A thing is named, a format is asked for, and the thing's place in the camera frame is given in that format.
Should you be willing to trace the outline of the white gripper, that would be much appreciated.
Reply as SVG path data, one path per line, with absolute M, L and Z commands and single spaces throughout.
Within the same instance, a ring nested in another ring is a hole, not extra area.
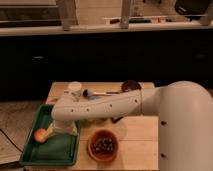
M 41 140 L 45 142 L 48 138 L 54 135 L 55 133 L 68 133 L 70 135 L 77 136 L 78 129 L 74 121 L 71 122 L 61 122 L 61 121 L 53 121 L 51 124 L 52 127 L 49 127 L 47 130 L 43 131 Z

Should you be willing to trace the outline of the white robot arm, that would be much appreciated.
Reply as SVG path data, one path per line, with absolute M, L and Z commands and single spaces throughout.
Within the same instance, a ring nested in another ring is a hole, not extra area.
M 213 96 L 191 81 L 89 101 L 65 93 L 44 137 L 69 133 L 77 120 L 137 115 L 159 117 L 159 171 L 213 171 Z

